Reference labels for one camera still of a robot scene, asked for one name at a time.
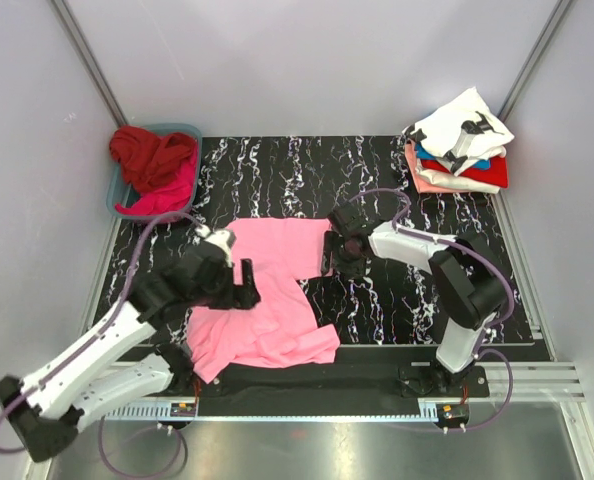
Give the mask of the pink t-shirt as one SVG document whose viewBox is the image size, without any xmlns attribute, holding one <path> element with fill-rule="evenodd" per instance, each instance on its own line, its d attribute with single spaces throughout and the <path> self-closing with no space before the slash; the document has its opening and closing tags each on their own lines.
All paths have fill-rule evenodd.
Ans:
<svg viewBox="0 0 594 480">
<path fill-rule="evenodd" d="M 250 310 L 192 310 L 187 344 L 195 373 L 206 383 L 229 364 L 287 368 L 329 364 L 340 346 L 336 328 L 320 327 L 298 284 L 321 275 L 326 219 L 243 218 L 233 260 L 250 259 L 260 302 Z"/>
</svg>

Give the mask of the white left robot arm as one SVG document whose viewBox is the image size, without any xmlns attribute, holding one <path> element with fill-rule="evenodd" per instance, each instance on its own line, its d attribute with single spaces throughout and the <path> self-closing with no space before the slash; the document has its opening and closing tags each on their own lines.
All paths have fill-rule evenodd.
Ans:
<svg viewBox="0 0 594 480">
<path fill-rule="evenodd" d="M 162 330 L 172 310 L 250 310 L 259 302 L 251 260 L 242 260 L 242 282 L 234 281 L 234 232 L 207 227 L 199 232 L 199 243 L 180 259 L 129 279 L 127 292 L 59 356 L 23 378 L 0 380 L 1 418 L 33 461 L 58 456 L 91 424 L 132 401 L 161 392 L 180 396 L 191 388 L 189 354 L 173 344 L 156 347 L 125 370 L 108 370 Z"/>
</svg>

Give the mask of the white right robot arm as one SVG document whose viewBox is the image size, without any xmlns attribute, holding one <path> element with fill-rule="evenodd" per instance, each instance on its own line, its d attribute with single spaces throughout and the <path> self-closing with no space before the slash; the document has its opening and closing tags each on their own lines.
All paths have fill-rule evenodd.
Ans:
<svg viewBox="0 0 594 480">
<path fill-rule="evenodd" d="M 367 261 L 379 258 L 421 269 L 434 280 L 448 321 L 436 351 L 431 384 L 453 396 L 467 383 L 465 370 L 476 358 L 485 329 L 501 308 L 514 309 L 512 290 L 486 239 L 476 231 L 441 235 L 366 219 L 352 204 L 328 216 L 320 270 L 348 278 L 366 274 Z"/>
</svg>

